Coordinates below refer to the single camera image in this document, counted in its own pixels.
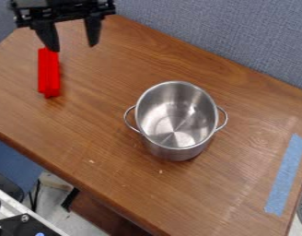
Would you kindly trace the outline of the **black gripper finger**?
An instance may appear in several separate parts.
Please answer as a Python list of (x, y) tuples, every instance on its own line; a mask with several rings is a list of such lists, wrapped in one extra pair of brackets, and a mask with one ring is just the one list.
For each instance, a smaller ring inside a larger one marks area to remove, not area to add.
[(98, 17), (89, 16), (87, 18), (85, 18), (85, 27), (87, 35), (87, 45), (93, 47), (99, 42), (102, 27), (101, 19)]
[(31, 29), (35, 31), (37, 36), (43, 43), (45, 47), (51, 51), (59, 52), (59, 42), (55, 30), (55, 24), (49, 21), (34, 21)]

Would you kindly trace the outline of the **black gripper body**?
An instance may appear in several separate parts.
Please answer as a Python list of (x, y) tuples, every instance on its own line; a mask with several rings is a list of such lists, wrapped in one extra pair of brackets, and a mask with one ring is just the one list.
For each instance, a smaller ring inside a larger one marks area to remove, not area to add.
[(18, 28), (34, 23), (57, 23), (115, 13), (114, 0), (9, 0)]

